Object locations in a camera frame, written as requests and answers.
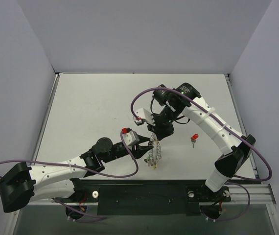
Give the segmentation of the metal disc key organizer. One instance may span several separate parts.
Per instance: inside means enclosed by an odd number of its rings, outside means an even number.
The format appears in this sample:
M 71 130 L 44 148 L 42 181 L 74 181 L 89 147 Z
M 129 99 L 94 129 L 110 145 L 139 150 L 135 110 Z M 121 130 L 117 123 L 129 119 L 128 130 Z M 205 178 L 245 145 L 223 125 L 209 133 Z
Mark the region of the metal disc key organizer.
M 148 156 L 144 161 L 148 164 L 148 166 L 151 166 L 153 167 L 153 169 L 156 169 L 159 160 L 162 158 L 162 155 L 161 145 L 155 133 L 152 133 L 148 145 L 152 146 L 153 148 L 149 150 Z

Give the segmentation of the red tag key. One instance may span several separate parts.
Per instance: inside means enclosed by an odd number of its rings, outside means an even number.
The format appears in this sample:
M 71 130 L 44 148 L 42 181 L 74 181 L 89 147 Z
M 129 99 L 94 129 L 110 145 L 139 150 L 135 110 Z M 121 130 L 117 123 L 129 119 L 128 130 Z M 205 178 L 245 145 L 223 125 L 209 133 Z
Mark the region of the red tag key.
M 195 148 L 195 143 L 196 143 L 196 140 L 197 138 L 199 137 L 198 134 L 194 134 L 192 137 L 191 137 L 191 143 L 192 143 L 192 147 Z

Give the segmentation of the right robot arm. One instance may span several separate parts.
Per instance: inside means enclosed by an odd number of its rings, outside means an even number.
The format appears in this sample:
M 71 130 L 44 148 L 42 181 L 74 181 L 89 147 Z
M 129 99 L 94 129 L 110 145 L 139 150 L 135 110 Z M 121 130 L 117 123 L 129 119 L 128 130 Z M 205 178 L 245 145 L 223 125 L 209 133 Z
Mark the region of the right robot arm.
M 213 200 L 249 158 L 255 138 L 232 130 L 189 83 L 183 83 L 172 92 L 160 85 L 153 91 L 153 98 L 163 109 L 158 114 L 152 113 L 152 122 L 148 123 L 147 128 L 158 140 L 174 133 L 173 122 L 182 115 L 199 126 L 221 151 L 222 156 L 214 163 L 214 171 L 201 189 L 205 199 Z

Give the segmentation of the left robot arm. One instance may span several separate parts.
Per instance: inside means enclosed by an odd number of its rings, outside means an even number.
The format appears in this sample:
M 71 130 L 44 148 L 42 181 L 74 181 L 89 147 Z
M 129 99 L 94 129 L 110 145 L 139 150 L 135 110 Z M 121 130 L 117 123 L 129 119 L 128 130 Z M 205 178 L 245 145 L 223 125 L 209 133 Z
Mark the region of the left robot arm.
M 0 177 L 3 211 L 14 212 L 29 202 L 46 198 L 69 198 L 77 202 L 82 199 L 84 190 L 75 185 L 73 179 L 103 175 L 105 163 L 127 155 L 136 161 L 153 149 L 152 145 L 142 145 L 149 141 L 147 137 L 130 132 L 123 134 L 116 144 L 102 137 L 87 152 L 60 163 L 17 162 Z

